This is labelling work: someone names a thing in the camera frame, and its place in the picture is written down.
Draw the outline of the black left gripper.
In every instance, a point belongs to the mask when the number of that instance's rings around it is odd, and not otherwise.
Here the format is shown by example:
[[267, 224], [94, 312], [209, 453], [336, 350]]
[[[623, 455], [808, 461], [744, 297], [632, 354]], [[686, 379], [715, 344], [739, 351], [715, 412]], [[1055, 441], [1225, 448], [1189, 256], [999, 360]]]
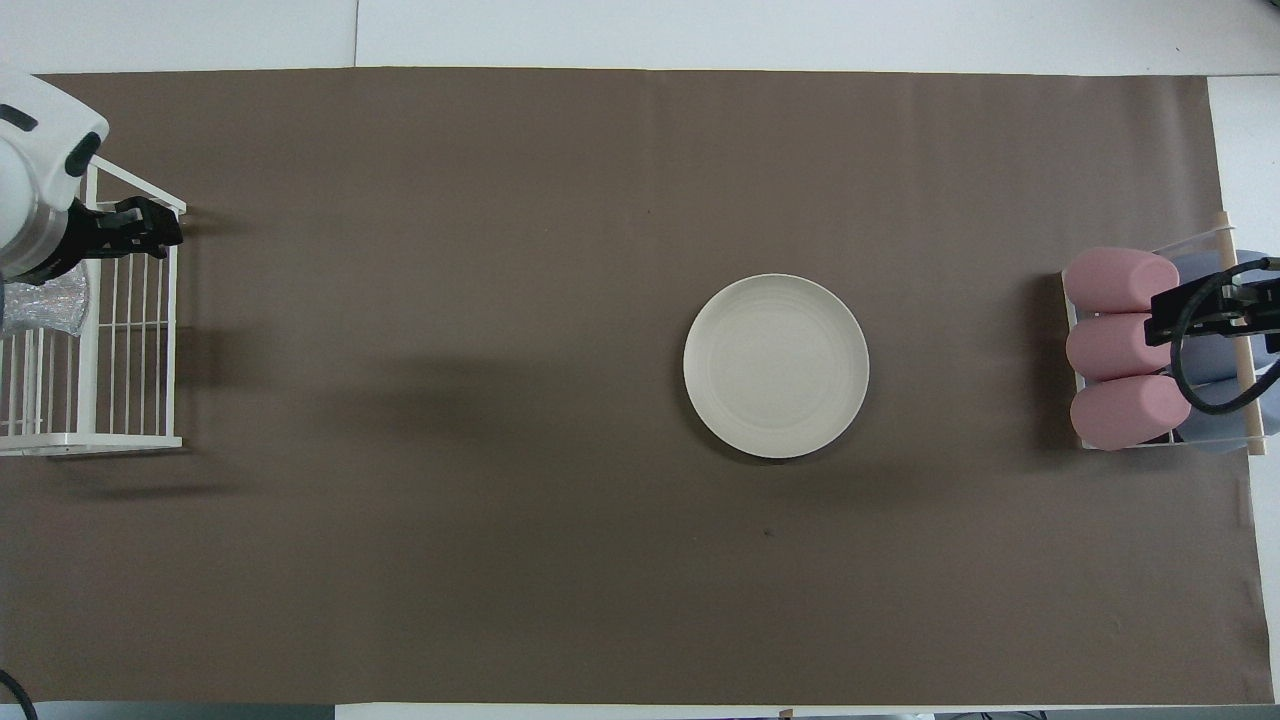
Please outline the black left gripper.
[[[104, 243], [97, 240], [100, 228], [111, 229]], [[65, 275], [101, 245], [100, 260], [145, 255], [165, 261], [184, 240], [180, 214], [155, 199], [128, 197], [106, 205], [102, 211], [73, 202], [56, 247], [26, 273], [26, 283], [40, 286]]]

